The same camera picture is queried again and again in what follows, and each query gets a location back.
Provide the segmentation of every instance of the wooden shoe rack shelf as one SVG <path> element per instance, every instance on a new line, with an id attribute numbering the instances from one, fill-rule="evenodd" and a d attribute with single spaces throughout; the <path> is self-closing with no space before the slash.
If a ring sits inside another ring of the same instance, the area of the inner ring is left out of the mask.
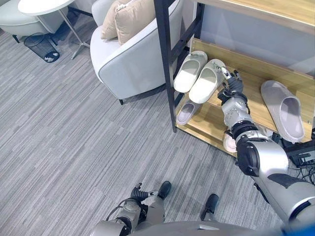
<path id="1" fill-rule="evenodd" d="M 184 33 L 177 45 L 171 49 L 169 40 L 168 6 L 173 0 L 155 0 L 157 26 L 159 31 L 165 81 L 168 92 L 171 122 L 174 132 L 176 127 L 185 132 L 225 151 L 222 144 L 223 133 L 227 127 L 223 123 L 221 101 L 217 94 L 204 103 L 186 125 L 176 124 L 176 114 L 188 100 L 188 94 L 174 95 L 172 62 L 184 49 L 186 43 L 192 39 L 190 51 L 201 50 L 207 53 L 208 60 L 220 59 L 229 71 L 236 69 L 242 76 L 244 95 L 248 98 L 251 116 L 254 122 L 277 133 L 277 128 L 264 104 L 260 93 L 260 86 L 267 80 L 276 80 L 284 84 L 290 92 L 301 101 L 301 116 L 305 130 L 302 142 L 308 148 L 314 146 L 311 139 L 313 116 L 315 108 L 315 80 L 313 77 L 293 71 L 281 66 L 255 59 L 215 44 L 203 42 L 200 39 L 204 4 L 214 5 L 231 11 L 273 21 L 278 24 L 292 27 L 300 31 L 315 34 L 315 2 L 313 0 L 284 1 L 273 0 L 270 6 L 268 0 L 199 0 L 196 4 L 195 20 Z"/>

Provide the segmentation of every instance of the gray carpet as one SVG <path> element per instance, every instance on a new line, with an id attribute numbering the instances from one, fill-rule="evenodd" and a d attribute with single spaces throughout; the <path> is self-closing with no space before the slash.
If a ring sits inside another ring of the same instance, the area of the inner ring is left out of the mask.
<path id="1" fill-rule="evenodd" d="M 95 28 L 80 15 L 84 39 Z M 76 59 L 73 34 L 55 36 L 61 57 L 48 64 L 0 35 L 0 235 L 87 236 L 137 182 L 173 184 L 166 221 L 197 220 L 211 193 L 219 221 L 253 229 L 280 219 L 232 157 L 178 130 L 166 91 L 121 106 L 101 84 L 89 50 Z"/>

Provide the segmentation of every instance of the slipper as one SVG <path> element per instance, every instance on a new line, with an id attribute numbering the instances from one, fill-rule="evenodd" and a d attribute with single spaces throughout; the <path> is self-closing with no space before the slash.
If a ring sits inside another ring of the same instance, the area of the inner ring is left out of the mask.
<path id="1" fill-rule="evenodd" d="M 174 80 L 174 89 L 182 93 L 188 92 L 207 61 L 208 56 L 203 51 L 194 51 L 188 54 Z"/>
<path id="2" fill-rule="evenodd" d="M 235 140 L 226 133 L 224 133 L 223 136 L 223 147 L 228 152 L 231 153 L 237 152 Z"/>
<path id="3" fill-rule="evenodd" d="M 195 112 L 199 109 L 199 107 L 200 104 L 196 104 L 188 100 L 179 111 L 176 117 L 176 122 L 181 125 L 187 124 L 193 114 L 195 114 Z"/>
<path id="4" fill-rule="evenodd" d="M 277 127 L 287 141 L 299 142 L 304 137 L 301 102 L 283 84 L 268 80 L 260 88 L 262 98 Z"/>
<path id="5" fill-rule="evenodd" d="M 215 90 L 222 84 L 224 76 L 217 66 L 225 67 L 219 59 L 212 59 L 202 69 L 199 78 L 189 92 L 191 101 L 201 104 L 212 96 Z"/>

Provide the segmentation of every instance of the pillow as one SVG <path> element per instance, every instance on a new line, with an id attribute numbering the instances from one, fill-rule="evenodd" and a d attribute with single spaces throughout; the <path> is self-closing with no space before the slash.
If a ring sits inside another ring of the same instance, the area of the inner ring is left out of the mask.
<path id="1" fill-rule="evenodd" d="M 115 12 L 118 41 L 122 45 L 139 33 L 156 17 L 153 0 L 134 0 Z"/>
<path id="2" fill-rule="evenodd" d="M 115 19 L 114 19 L 115 10 L 117 6 L 121 4 L 126 4 L 129 1 L 130 0 L 116 0 L 112 3 L 103 22 L 102 34 L 100 37 L 101 39 L 111 39 L 111 38 L 117 37 L 117 31 L 116 31 Z"/>

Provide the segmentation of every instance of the wastebasket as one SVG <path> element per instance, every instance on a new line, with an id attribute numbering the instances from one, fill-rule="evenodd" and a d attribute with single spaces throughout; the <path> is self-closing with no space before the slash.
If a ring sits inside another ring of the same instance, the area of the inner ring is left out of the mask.
<path id="1" fill-rule="evenodd" d="M 24 45 L 35 52 L 47 63 L 52 63 L 59 58 L 59 53 L 42 33 L 34 33 L 24 40 Z"/>

